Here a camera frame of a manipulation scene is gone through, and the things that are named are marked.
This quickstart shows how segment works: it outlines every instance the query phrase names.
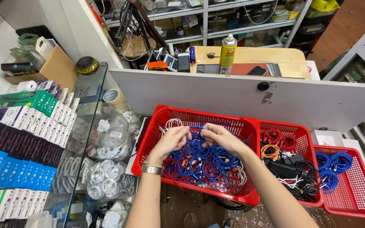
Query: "spray can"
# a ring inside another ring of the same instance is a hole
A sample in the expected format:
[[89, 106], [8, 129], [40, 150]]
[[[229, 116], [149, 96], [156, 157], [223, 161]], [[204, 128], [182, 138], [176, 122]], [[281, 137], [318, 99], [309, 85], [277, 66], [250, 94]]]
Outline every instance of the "spray can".
[[237, 40], [232, 34], [222, 41], [222, 50], [220, 51], [219, 70], [220, 74], [230, 74], [233, 65], [234, 52], [236, 50]]

